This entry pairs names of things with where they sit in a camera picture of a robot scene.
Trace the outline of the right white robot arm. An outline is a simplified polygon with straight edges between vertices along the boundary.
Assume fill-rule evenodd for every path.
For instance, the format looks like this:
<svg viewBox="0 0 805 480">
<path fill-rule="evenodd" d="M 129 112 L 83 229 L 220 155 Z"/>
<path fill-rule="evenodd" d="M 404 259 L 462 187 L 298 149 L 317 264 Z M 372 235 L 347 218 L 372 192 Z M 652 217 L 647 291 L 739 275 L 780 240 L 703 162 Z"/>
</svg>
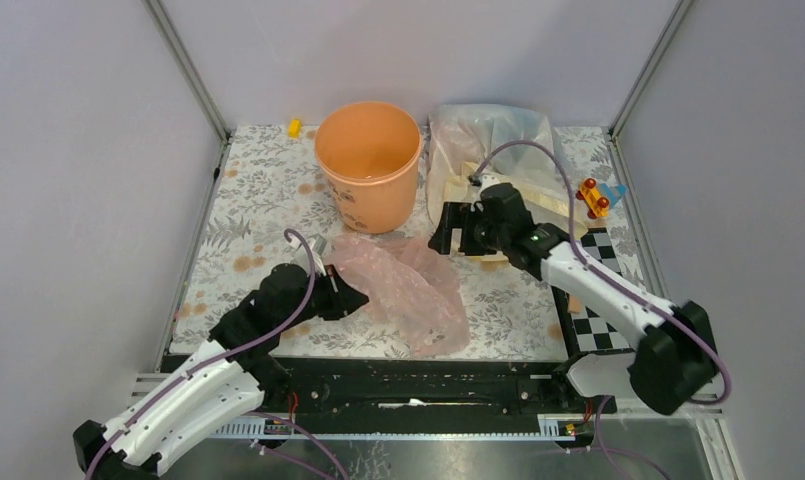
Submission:
<svg viewBox="0 0 805 480">
<path fill-rule="evenodd" d="M 655 412 L 671 415 L 723 373 L 701 306 L 675 305 L 615 274 L 564 230 L 535 222 L 513 185 L 486 182 L 475 202 L 444 210 L 462 216 L 456 225 L 461 253 L 502 254 L 515 268 L 577 296 L 633 350 L 631 361 L 599 359 L 603 377 L 591 387 L 575 373 L 556 379 L 551 396 L 561 410 L 579 410 L 591 393 L 632 393 Z"/>
</svg>

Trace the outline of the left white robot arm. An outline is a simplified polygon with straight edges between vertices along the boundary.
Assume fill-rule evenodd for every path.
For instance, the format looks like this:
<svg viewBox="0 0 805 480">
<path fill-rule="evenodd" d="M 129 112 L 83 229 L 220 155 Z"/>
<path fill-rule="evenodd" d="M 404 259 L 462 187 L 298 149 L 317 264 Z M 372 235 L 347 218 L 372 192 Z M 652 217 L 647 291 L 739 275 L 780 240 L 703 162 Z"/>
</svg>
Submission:
<svg viewBox="0 0 805 480">
<path fill-rule="evenodd" d="M 105 423 L 73 434 L 89 479 L 157 479 L 228 421 L 258 408 L 295 411 L 291 375 L 273 356 L 282 335 L 306 321 L 337 321 L 360 309 L 393 314 L 410 349 L 452 353 L 469 341 L 457 274 L 422 238 L 370 241 L 353 235 L 329 244 L 284 233 L 293 258 L 275 266 L 210 330 L 165 381 Z"/>
</svg>

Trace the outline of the pink translucent trash bag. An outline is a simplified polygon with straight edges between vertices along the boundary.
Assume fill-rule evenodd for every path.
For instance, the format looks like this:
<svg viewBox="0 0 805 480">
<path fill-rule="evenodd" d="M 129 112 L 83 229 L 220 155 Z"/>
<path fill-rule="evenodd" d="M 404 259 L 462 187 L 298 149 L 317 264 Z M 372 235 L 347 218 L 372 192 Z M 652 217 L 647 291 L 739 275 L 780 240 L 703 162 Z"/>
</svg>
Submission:
<svg viewBox="0 0 805 480">
<path fill-rule="evenodd" d="M 414 357 L 449 355 L 470 343 L 460 281 L 423 236 L 376 239 L 343 234 L 326 262 L 367 295 L 376 323 L 393 323 Z"/>
</svg>

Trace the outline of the yellowish translucent trash bag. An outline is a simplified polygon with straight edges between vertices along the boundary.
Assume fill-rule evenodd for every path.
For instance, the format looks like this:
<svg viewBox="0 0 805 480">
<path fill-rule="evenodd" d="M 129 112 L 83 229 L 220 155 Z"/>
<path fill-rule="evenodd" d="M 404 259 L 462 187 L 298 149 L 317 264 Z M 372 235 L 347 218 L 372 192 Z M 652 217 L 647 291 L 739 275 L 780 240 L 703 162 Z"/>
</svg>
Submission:
<svg viewBox="0 0 805 480">
<path fill-rule="evenodd" d="M 495 255 L 468 256 L 483 261 L 507 261 L 523 270 L 532 271 L 540 261 L 550 255 L 550 250 L 567 242 L 573 233 L 580 239 L 590 229 L 581 219 L 572 219 L 569 203 L 554 197 L 549 190 L 528 183 L 511 183 L 499 174 L 502 183 L 480 190 L 472 187 L 468 178 L 456 176 L 444 186 L 445 202 L 502 201 L 505 206 L 505 243 L 502 253 Z M 450 253 L 458 251 L 460 231 L 453 234 Z"/>
</svg>

